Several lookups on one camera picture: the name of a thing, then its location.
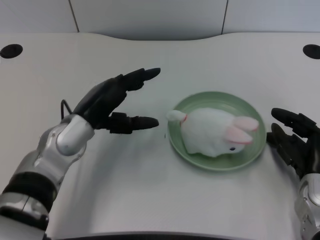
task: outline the white bunny plush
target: white bunny plush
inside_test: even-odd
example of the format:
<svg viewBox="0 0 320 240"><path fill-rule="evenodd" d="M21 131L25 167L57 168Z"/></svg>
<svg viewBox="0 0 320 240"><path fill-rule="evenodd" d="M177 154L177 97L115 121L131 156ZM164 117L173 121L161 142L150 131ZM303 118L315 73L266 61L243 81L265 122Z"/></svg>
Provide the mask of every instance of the white bunny plush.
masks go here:
<svg viewBox="0 0 320 240"><path fill-rule="evenodd" d="M255 131L259 122L248 116L214 108L198 108L189 114L172 110L169 121L180 121L181 135L189 154L201 153L209 157L239 153L252 142L245 131Z"/></svg>

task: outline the rabbit ear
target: rabbit ear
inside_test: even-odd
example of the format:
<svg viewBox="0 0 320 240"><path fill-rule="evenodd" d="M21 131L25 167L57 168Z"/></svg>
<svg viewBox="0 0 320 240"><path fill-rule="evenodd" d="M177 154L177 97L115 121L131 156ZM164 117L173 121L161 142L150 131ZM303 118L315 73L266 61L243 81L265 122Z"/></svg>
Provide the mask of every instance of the rabbit ear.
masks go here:
<svg viewBox="0 0 320 240"><path fill-rule="evenodd" d="M235 144L250 144L252 137L235 126L228 126L224 138Z"/></svg>
<svg viewBox="0 0 320 240"><path fill-rule="evenodd" d="M256 131L259 127L259 122L249 116L237 116L232 124L244 131Z"/></svg>

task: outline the rabbit tail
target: rabbit tail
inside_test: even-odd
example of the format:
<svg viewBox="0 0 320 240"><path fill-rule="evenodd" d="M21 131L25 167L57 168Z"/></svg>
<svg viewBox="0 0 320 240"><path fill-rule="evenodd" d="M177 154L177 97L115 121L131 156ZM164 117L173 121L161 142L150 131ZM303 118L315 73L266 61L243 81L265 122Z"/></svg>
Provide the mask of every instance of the rabbit tail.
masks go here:
<svg viewBox="0 0 320 240"><path fill-rule="evenodd" d="M184 122L187 119L187 114L183 113L182 111L172 110L166 114L166 118L170 122L171 121Z"/></svg>

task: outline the table surface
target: table surface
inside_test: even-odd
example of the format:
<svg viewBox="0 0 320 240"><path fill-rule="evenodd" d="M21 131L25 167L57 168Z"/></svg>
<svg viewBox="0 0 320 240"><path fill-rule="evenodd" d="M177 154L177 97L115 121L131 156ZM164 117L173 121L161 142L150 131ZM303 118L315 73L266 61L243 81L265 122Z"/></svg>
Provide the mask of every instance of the table surface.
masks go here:
<svg viewBox="0 0 320 240"><path fill-rule="evenodd" d="M302 112L320 122L320 60L303 53L320 33L233 33L195 41L128 41L89 33L0 34L0 190L39 136L94 85L139 68L161 68L117 111L159 119L132 135L97 130L67 173L50 213L49 236L186 232L234 239L298 240L298 179L266 146L232 172L190 165L171 147L166 112L203 91L236 95L261 114Z"/></svg>

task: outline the black cable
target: black cable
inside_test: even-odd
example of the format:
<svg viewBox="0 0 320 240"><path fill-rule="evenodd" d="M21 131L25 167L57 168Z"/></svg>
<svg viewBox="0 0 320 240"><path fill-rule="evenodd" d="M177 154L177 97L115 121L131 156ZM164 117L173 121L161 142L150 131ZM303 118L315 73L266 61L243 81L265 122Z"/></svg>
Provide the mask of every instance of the black cable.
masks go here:
<svg viewBox="0 0 320 240"><path fill-rule="evenodd" d="M62 100L60 107L61 107L61 120L65 118L65 109L64 106L66 108L66 110L69 112L69 114L72 114L71 108L69 107L69 104L67 103L66 100Z"/></svg>

